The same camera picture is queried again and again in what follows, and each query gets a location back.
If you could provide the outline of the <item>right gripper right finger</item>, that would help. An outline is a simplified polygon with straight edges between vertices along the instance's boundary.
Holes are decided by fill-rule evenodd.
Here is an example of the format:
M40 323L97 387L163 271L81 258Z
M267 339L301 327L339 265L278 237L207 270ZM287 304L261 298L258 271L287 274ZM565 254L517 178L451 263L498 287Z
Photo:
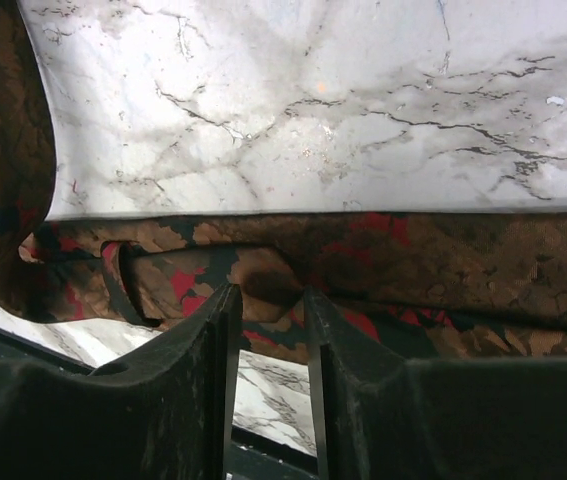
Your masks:
M303 296L323 479L567 479L567 357L406 359Z

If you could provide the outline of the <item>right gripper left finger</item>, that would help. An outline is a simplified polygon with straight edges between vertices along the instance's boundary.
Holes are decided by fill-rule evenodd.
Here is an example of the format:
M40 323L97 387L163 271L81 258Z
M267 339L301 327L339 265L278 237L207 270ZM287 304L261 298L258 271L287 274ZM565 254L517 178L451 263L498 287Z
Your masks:
M241 294L90 373L0 359L0 479L222 479Z

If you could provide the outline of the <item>brown red patterned tie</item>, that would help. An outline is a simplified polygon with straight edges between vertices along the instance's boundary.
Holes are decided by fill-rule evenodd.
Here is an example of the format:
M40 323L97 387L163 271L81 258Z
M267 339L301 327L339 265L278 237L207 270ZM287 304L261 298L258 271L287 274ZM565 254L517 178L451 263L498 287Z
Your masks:
M567 214L176 215L51 222L50 109L17 4L0 1L0 307L40 324L165 331L220 286L244 344L305 363L305 288L412 357L567 355Z

